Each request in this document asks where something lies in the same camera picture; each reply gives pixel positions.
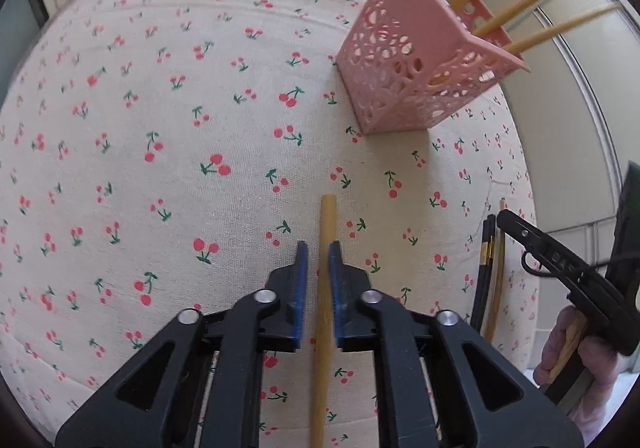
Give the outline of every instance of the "finger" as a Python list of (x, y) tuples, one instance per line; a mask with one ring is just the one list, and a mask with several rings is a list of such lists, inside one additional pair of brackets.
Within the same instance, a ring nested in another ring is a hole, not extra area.
[(558, 314), (556, 326), (553, 328), (542, 349), (541, 365), (545, 370), (551, 370), (558, 362), (560, 351), (566, 341), (566, 330), (574, 321), (575, 307), (565, 307)]
[(597, 336), (587, 336), (578, 346), (582, 364), (599, 384), (613, 384), (618, 377), (618, 353)]
[(539, 364), (533, 370), (533, 381), (537, 384), (547, 384), (549, 382), (549, 371), (546, 370), (542, 364)]

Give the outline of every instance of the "table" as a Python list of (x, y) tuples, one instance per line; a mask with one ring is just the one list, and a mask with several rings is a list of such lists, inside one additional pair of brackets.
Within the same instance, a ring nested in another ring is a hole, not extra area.
[[(180, 309), (225, 309), (292, 262), (318, 268), (338, 195), (345, 261), (424, 313), (468, 319), (482, 220), (534, 221), (499, 88), (428, 132), (363, 137), (334, 55), (364, 0), (72, 0), (0, 114), (0, 362), (49, 438)], [(495, 345), (530, 351), (538, 282), (508, 243)], [(261, 446), (306, 446), (304, 348), (264, 359)], [(332, 446), (375, 446), (368, 353), (336, 354)]]

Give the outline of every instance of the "black chopstick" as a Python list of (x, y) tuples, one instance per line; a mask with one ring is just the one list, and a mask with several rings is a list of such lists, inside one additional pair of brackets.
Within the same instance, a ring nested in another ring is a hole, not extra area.
[(478, 269), (478, 282), (476, 283), (476, 296), (474, 297), (474, 307), (471, 311), (471, 325), (480, 332), (486, 301), (489, 298), (489, 288), (491, 286), (491, 271), (494, 266), (494, 245), (495, 245), (495, 215), (489, 215), (482, 223), (482, 246), (480, 247), (480, 267)]

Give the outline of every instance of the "metal screw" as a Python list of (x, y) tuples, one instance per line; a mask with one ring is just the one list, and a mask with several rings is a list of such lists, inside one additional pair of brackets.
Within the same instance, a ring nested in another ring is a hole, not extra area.
[(442, 311), (438, 313), (438, 322), (442, 325), (455, 325), (460, 321), (460, 316), (453, 311)]
[(373, 289), (369, 289), (368, 291), (364, 291), (364, 293), (362, 293), (361, 298), (364, 303), (378, 303), (382, 300), (382, 293)]
[(258, 303), (271, 303), (276, 299), (276, 293), (271, 289), (260, 289), (254, 294), (254, 300)]
[(178, 322), (184, 323), (184, 325), (191, 325), (200, 318), (200, 313), (196, 309), (185, 309), (178, 314)]

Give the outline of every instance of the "cable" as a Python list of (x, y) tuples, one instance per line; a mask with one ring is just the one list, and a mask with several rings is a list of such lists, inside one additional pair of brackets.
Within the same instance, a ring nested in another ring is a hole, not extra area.
[(586, 267), (582, 267), (580, 269), (567, 269), (565, 271), (559, 271), (556, 273), (548, 273), (548, 272), (540, 271), (539, 269), (533, 269), (531, 266), (529, 266), (529, 264), (527, 264), (527, 254), (530, 254), (530, 252), (525, 251), (524, 253), (522, 253), (522, 257), (520, 259), (522, 268), (527, 273), (533, 276), (537, 276), (539, 278), (558, 278), (559, 276), (568, 276), (570, 274), (580, 274), (585, 271), (592, 271), (594, 269), (599, 269), (607, 265), (615, 265), (617, 263), (621, 263), (627, 260), (640, 260), (640, 253), (626, 253), (626, 254), (621, 254), (619, 256), (614, 256), (612, 258), (609, 258), (608, 260), (604, 260), (601, 262), (594, 263), (592, 265), (588, 265)]

